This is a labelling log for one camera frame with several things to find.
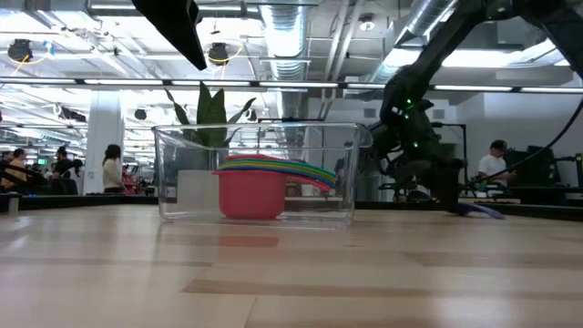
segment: wooden table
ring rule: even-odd
[[[153,206],[0,217],[0,322],[583,327],[583,225],[360,211],[347,230],[160,224]]]

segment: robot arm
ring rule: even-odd
[[[465,165],[442,152],[425,111],[423,96],[442,62],[480,23],[515,16],[544,30],[574,70],[583,77],[583,18],[565,0],[460,0],[457,9],[417,60],[398,71],[384,88],[381,122],[373,125],[377,158],[403,151],[398,167],[385,173],[397,186],[411,177],[429,188],[451,210],[457,203],[458,174]]]

